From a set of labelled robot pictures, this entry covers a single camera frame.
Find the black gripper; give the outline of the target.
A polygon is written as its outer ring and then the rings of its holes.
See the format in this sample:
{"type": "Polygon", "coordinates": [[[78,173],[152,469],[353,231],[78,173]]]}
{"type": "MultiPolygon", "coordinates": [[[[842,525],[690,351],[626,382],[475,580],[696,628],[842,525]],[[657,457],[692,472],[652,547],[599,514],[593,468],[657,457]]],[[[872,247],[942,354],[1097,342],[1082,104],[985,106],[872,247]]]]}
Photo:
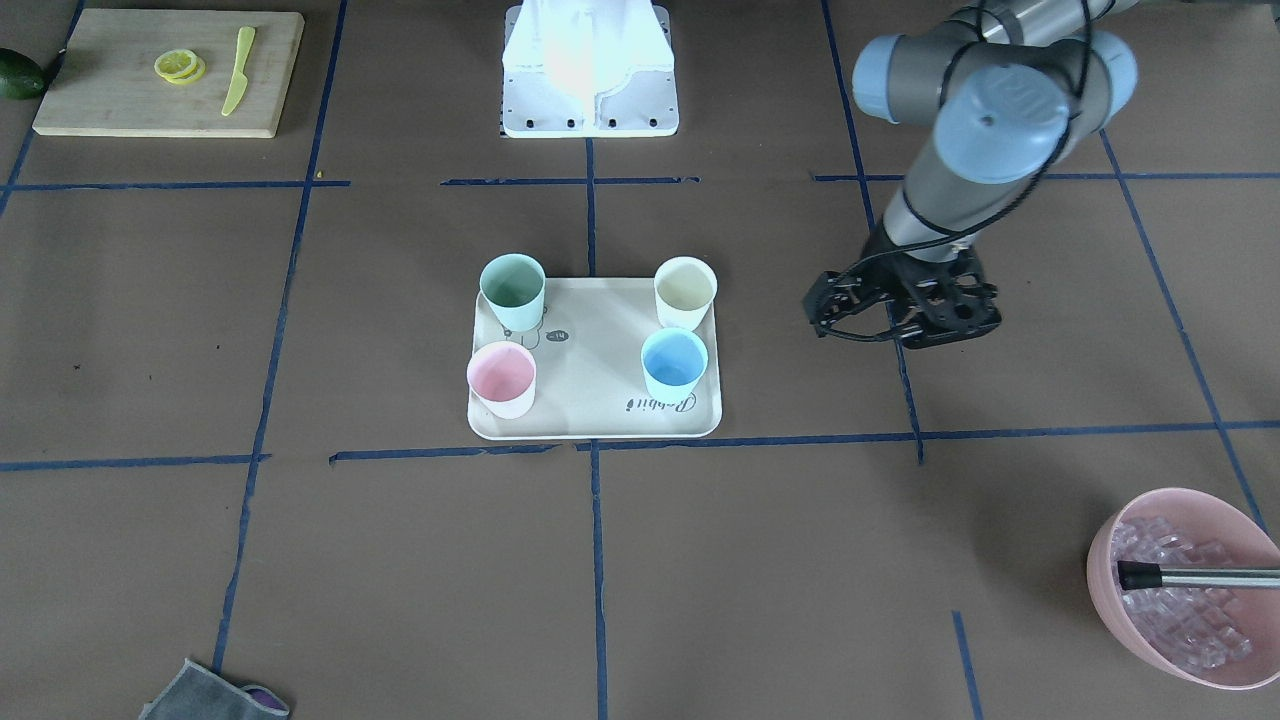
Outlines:
{"type": "Polygon", "coordinates": [[[997,329],[1004,322],[995,302],[997,293],[970,250],[942,263],[896,252],[854,263],[842,272],[824,272],[805,293],[803,310],[820,338],[899,341],[905,348],[918,350],[975,340],[997,329]],[[890,305],[888,329],[863,334],[837,327],[882,304],[890,305]]]}

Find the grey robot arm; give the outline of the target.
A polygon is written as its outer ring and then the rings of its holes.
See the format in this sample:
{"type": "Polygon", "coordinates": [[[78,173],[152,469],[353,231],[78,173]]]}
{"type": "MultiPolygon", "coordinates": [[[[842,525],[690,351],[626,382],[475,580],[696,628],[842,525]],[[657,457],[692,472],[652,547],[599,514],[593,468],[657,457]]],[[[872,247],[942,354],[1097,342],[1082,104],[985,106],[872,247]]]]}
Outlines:
{"type": "Polygon", "coordinates": [[[803,307],[819,337],[928,348],[1002,320],[974,250],[1130,101],[1137,59],[1096,28],[1128,1],[972,1],[927,33],[873,38],[852,68],[867,115],[931,135],[860,258],[803,307]]]}

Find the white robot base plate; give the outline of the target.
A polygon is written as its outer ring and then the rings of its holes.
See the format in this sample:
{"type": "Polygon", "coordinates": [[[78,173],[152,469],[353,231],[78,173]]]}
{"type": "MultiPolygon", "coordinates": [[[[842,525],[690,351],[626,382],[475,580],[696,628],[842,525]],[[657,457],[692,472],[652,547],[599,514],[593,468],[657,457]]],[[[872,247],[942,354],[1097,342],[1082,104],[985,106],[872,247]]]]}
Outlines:
{"type": "Polygon", "coordinates": [[[655,138],[680,128],[671,19],[652,1],[507,9],[500,131],[509,138],[655,138]]]}

